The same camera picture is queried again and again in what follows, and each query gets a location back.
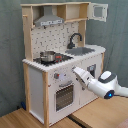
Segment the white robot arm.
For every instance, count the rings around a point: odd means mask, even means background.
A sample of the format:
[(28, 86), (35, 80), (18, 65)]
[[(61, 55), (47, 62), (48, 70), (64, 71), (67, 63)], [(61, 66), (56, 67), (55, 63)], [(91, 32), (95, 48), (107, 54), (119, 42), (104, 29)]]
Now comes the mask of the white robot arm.
[(105, 71), (98, 79), (94, 78), (89, 71), (75, 67), (73, 69), (80, 84), (103, 99), (110, 99), (113, 96), (128, 98), (128, 88), (121, 87), (117, 80), (117, 75)]

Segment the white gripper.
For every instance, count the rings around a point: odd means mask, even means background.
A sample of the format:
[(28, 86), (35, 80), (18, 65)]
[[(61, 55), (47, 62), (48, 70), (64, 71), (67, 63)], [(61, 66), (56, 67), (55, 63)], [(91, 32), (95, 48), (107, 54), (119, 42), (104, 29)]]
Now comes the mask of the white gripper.
[(73, 73), (76, 75), (78, 81), (83, 87), (91, 88), (94, 85), (95, 79), (88, 71), (79, 67), (74, 67)]

